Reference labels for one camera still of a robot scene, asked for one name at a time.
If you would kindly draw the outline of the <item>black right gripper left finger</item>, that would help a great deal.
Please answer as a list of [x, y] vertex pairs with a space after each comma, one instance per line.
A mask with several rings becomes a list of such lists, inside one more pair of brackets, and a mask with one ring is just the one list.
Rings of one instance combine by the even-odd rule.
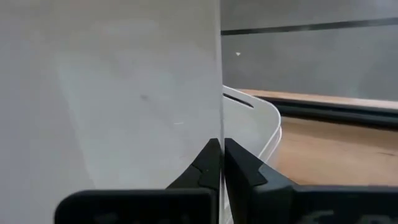
[[217, 138], [210, 139], [193, 162], [167, 188], [220, 189], [221, 146]]

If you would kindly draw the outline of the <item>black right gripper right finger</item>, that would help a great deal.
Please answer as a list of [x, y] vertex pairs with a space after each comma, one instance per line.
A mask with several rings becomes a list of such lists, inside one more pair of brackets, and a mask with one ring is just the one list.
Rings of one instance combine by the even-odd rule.
[[224, 172], [234, 224], [289, 224], [295, 183], [226, 138]]

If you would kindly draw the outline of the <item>white plastic basket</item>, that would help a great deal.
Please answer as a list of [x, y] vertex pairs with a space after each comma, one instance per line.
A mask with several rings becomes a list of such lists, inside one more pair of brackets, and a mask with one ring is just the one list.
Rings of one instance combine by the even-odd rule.
[[270, 102], [223, 87], [224, 136], [275, 168], [282, 137], [281, 116]]
[[162, 189], [223, 137], [220, 0], [0, 0], [0, 224]]

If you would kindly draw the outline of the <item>black frame rail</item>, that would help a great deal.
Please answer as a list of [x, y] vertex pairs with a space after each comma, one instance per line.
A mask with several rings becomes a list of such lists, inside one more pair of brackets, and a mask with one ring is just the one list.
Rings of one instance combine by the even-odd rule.
[[285, 117], [398, 131], [398, 110], [396, 109], [291, 100], [259, 95], [257, 97], [272, 103]]

